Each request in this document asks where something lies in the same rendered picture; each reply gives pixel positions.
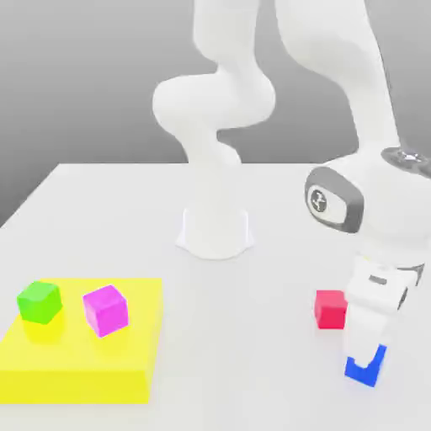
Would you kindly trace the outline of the small red cube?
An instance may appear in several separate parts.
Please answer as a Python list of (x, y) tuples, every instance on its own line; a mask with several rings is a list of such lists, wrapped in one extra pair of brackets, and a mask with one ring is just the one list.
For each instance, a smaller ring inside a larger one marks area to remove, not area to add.
[(314, 315), (319, 329), (342, 330), (348, 302), (341, 290), (318, 290), (314, 303)]

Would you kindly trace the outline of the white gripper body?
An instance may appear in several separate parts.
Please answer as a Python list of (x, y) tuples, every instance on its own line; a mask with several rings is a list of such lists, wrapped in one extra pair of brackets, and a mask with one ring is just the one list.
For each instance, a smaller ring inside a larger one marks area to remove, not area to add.
[(383, 313), (394, 313), (400, 309), (409, 288), (409, 271), (357, 257), (352, 279), (345, 289), (345, 298), (348, 303)]

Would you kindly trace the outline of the large yellow box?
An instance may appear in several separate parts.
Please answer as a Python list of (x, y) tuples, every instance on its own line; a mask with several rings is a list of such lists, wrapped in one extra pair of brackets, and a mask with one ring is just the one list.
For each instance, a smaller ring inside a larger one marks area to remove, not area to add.
[[(53, 278), (63, 307), (46, 325), (15, 317), (0, 340), (0, 404), (146, 404), (162, 326), (162, 281)], [(129, 324), (100, 338), (82, 298), (113, 285)]]

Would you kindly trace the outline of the small blue cube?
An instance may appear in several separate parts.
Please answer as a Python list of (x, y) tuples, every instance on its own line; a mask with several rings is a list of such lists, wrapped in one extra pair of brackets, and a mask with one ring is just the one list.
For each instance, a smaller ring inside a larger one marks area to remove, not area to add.
[(374, 358), (367, 367), (363, 368), (355, 363), (354, 358), (348, 357), (344, 369), (344, 375), (369, 387), (375, 387), (381, 366), (383, 365), (387, 347), (380, 344)]

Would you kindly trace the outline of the small magenta cube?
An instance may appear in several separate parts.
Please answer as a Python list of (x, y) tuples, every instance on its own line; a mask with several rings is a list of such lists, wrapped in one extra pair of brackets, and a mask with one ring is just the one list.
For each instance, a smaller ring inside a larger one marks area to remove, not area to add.
[(103, 338), (129, 325), (126, 298), (114, 285), (106, 285), (82, 297), (88, 325)]

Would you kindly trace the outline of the small green cube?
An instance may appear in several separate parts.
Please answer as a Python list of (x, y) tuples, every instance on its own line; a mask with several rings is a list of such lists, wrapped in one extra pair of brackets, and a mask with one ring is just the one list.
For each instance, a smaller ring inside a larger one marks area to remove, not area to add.
[(18, 294), (17, 304), (25, 321), (48, 324), (62, 308), (60, 288), (35, 281)]

